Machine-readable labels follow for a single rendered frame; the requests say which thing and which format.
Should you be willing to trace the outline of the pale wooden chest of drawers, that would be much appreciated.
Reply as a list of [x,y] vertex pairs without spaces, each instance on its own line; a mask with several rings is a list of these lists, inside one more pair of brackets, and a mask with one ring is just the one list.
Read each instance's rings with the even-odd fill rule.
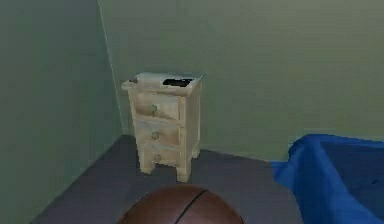
[[[165,79],[192,82],[164,86]],[[195,74],[143,72],[121,84],[129,96],[141,172],[160,164],[174,167],[179,182],[189,179],[191,161],[200,153],[202,81]]]

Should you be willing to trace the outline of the small black flat object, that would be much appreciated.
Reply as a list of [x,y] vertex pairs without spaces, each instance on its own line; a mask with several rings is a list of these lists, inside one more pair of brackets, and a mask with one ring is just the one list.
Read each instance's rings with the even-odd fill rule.
[[187,87],[192,82],[192,79],[165,79],[164,86]]

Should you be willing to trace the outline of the brown basketball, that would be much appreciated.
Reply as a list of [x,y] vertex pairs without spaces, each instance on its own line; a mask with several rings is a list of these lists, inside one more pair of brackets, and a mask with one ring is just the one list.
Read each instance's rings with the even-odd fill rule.
[[188,184],[146,194],[116,224],[245,224],[222,197]]

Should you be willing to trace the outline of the blue bed cover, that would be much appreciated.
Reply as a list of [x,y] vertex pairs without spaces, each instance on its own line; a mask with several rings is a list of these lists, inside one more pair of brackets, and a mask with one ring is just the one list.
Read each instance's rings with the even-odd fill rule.
[[384,141],[308,134],[271,165],[304,224],[384,224]]

